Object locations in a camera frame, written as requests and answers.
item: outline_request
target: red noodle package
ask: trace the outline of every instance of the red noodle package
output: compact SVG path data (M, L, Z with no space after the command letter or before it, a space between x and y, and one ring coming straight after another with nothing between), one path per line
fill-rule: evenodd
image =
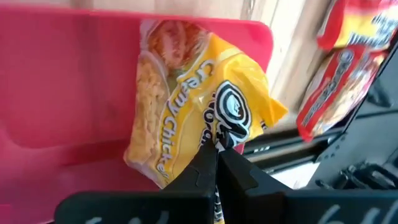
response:
M297 116L306 141L343 119L369 90L384 54L352 45L334 52L321 64L307 88Z
M398 26L398 0L332 0L318 33L319 47L365 45L382 50Z

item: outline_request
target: yellow snack bag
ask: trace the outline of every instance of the yellow snack bag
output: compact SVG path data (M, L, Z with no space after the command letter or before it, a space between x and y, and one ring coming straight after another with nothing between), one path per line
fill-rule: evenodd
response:
M263 133L287 110L261 67L212 32L184 21L143 21L136 115L127 164L163 188L206 141L226 149Z
M347 45L386 49L398 26L397 0L332 0L318 33L326 50Z

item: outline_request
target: plastic packaging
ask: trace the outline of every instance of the plastic packaging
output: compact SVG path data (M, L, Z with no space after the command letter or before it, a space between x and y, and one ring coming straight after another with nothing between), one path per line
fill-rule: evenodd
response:
M397 0L332 0L318 32L319 47L365 45L382 50L398 26Z
M304 140L330 129L360 102L383 59L383 53L370 53L361 45L339 49L325 59L297 116L297 129Z
M216 34L184 21L143 21L129 166L160 187L206 141L250 140L287 110L268 95L261 67Z

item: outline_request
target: pink tray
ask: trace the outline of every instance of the pink tray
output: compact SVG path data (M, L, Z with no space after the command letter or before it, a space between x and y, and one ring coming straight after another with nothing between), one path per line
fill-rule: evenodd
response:
M157 190L121 156L144 18L197 22L268 66L258 22L1 6L0 205L15 223L50 220L81 190Z

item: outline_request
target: crinkled plastic wrapper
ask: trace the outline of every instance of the crinkled plastic wrapper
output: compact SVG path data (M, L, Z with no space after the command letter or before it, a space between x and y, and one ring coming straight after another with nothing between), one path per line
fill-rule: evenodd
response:
M261 67L216 34L184 21L146 20L140 31L136 115L124 159L159 187L205 142L232 149L286 114L269 97Z
M398 27L398 0L332 0L318 33L318 45L388 48Z
M364 98L384 57L383 53L352 45L324 60L297 116L297 129L304 140L330 129Z

